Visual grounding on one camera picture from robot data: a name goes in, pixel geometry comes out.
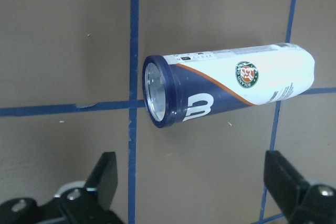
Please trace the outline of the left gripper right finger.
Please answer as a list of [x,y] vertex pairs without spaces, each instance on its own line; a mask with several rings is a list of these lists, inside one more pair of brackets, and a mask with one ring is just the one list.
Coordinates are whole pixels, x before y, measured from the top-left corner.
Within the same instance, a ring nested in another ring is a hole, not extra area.
[[264,184],[287,223],[335,223],[335,188],[308,182],[279,151],[265,153]]

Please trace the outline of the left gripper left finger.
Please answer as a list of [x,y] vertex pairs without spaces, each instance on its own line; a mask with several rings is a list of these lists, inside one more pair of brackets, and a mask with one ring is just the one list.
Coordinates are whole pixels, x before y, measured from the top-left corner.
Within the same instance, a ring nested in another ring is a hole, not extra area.
[[28,197],[1,203],[1,223],[122,223],[110,210],[117,185],[116,153],[104,152],[87,180],[63,185],[44,205]]

